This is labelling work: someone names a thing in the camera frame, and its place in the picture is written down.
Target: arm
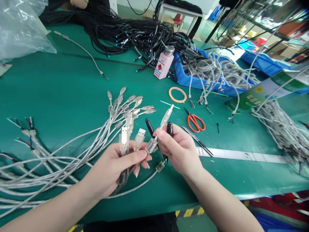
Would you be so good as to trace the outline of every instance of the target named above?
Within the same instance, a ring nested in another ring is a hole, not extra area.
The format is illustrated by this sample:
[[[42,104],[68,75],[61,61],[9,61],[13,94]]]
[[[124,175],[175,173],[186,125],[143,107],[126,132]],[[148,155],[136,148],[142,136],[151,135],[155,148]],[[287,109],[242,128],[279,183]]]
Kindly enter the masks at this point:
[[[130,141],[130,148],[133,145],[134,141]],[[119,154],[119,145],[110,145],[82,181],[9,222],[0,228],[0,232],[67,232],[101,199],[116,189],[116,181],[123,170],[140,162],[143,168],[147,168],[147,161],[151,159],[144,150],[121,158]],[[136,177],[139,170],[138,165],[133,171]]]
[[[252,213],[203,168],[191,136],[176,125],[173,129],[173,138],[166,126],[155,132],[160,150],[183,175],[209,218],[223,232],[262,232]]]

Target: bottle cap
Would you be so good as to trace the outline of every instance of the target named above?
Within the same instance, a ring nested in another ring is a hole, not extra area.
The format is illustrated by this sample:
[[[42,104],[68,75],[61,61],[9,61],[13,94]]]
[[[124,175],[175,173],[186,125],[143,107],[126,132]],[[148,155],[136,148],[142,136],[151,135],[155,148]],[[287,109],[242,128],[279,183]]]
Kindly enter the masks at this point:
[[[174,51],[175,51],[175,48],[173,46],[167,45],[166,48],[165,48],[164,53],[166,55],[173,55]]]

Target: yellow black hazard tape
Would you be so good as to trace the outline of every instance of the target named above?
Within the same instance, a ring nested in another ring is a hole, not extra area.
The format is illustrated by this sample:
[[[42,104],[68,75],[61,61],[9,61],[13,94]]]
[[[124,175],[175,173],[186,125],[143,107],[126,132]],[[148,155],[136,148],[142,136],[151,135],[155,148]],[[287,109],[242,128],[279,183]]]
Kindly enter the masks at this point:
[[[250,201],[242,201],[242,203],[248,207]],[[177,210],[175,212],[177,218],[188,218],[192,216],[200,216],[205,214],[205,211],[202,207],[195,207],[195,208],[190,208],[190,209],[185,209],[185,210]],[[83,231],[83,225],[78,225],[78,226],[73,226],[68,232],[84,232]]]

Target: hand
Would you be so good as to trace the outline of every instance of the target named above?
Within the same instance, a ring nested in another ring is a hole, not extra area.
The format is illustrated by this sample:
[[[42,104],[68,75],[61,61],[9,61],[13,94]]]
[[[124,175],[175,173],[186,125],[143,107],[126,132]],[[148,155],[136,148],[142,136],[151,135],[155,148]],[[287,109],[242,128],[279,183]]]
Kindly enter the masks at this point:
[[[121,157],[119,144],[111,144],[82,179],[82,182],[98,200],[108,197],[117,188],[116,181],[123,170],[138,163],[141,163],[145,169],[149,168],[147,161],[152,160],[152,157],[144,150],[146,145],[147,143],[143,143],[139,151]],[[133,151],[133,146],[134,141],[130,141],[130,151]],[[139,170],[139,165],[133,170],[136,177]]]
[[[203,169],[196,151],[192,137],[173,124],[173,138],[166,132],[167,125],[162,130],[157,129],[154,136],[158,135],[159,148],[166,155],[177,172],[184,177],[193,178]]]

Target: fingernail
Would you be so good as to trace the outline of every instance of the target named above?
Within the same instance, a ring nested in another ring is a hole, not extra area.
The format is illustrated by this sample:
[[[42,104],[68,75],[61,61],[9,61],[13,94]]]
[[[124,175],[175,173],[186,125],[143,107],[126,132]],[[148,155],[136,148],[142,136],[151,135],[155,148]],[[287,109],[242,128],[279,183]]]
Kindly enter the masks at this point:
[[[145,150],[139,150],[137,152],[137,155],[141,158],[145,157],[147,155],[147,152]]]

